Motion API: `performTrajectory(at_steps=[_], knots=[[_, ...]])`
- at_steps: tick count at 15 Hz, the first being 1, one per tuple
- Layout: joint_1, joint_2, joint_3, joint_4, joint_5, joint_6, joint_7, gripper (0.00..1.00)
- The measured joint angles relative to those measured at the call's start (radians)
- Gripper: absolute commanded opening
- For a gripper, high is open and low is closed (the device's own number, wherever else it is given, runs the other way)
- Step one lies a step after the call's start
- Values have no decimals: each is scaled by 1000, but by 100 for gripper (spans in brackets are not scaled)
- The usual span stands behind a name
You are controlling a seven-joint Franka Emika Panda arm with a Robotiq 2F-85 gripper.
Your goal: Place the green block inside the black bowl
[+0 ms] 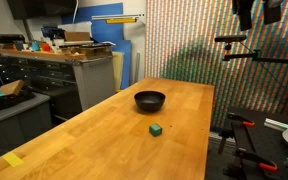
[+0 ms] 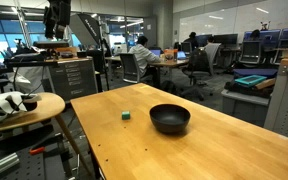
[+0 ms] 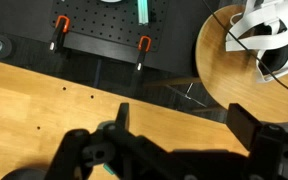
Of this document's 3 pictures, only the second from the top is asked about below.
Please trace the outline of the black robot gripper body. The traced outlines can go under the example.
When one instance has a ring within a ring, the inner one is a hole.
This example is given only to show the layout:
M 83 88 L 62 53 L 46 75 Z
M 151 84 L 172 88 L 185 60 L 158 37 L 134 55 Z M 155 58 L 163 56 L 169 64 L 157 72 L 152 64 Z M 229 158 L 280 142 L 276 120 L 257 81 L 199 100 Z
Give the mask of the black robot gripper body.
M 71 0 L 48 0 L 48 2 L 43 18 L 45 37 L 62 39 L 66 26 L 70 24 Z

